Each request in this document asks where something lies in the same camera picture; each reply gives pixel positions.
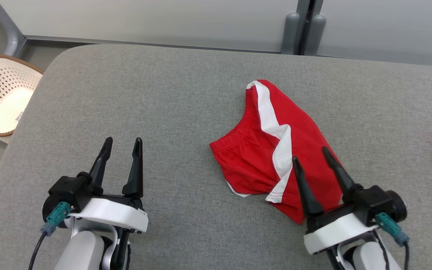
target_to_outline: gray fabric surface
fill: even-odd
[[[432,269],[431,66],[134,45],[73,48],[44,74],[0,165],[0,269],[27,268],[48,188],[89,170],[107,136],[108,193],[144,142],[149,228],[130,237],[132,269],[330,269],[264,195],[234,195],[209,149],[259,78],[314,119],[353,179],[403,197],[410,268]],[[69,237],[47,238],[35,269],[51,269]],[[404,250],[384,239],[402,265]]]

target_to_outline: red fabric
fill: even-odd
[[[324,210],[336,207],[341,189],[322,153],[323,146],[329,148],[324,136],[314,121],[276,86],[266,80],[259,82],[269,89],[278,124],[291,127],[292,155],[302,164],[315,197]],[[226,181],[237,193],[267,194],[280,181],[273,165],[273,152],[279,139],[262,130],[258,98],[255,86],[247,89],[242,120],[227,135],[210,144]],[[281,196],[281,203],[272,204],[301,224],[304,216],[294,171]]]

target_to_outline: red and white clothing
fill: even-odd
[[[247,86],[242,120],[210,147],[234,193],[268,194],[266,201],[299,224],[304,216],[293,155],[324,210],[339,203],[341,189],[322,152],[322,147],[329,148],[324,136],[302,109],[266,80]]]

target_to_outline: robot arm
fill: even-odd
[[[400,270],[379,238],[377,228],[389,232],[400,246],[408,248],[409,239],[396,224],[407,216],[401,197],[379,186],[363,188],[351,179],[329,149],[323,147],[322,151],[343,191],[343,204],[324,213],[306,182],[301,164],[293,157],[301,204],[307,217],[307,232],[304,236],[307,251],[314,255],[327,253],[335,270]],[[342,253],[344,246],[358,240],[365,243]]]
[[[134,144],[133,163],[122,195],[106,195],[101,187],[112,145],[113,139],[108,137],[89,173],[63,176],[49,190],[42,211],[46,222],[43,235],[53,233],[55,228],[47,225],[61,202],[69,209],[64,212],[66,218],[56,224],[72,229],[72,238],[55,267],[57,270],[121,270],[125,265],[128,267],[129,234],[147,230],[149,220],[141,202],[143,142],[137,138]],[[97,232],[111,233],[112,239]],[[31,258],[30,269],[35,255]]]

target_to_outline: white cabinet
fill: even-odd
[[[297,0],[0,0],[25,36],[280,51]]]
[[[432,1],[325,0],[318,55],[432,65]]]

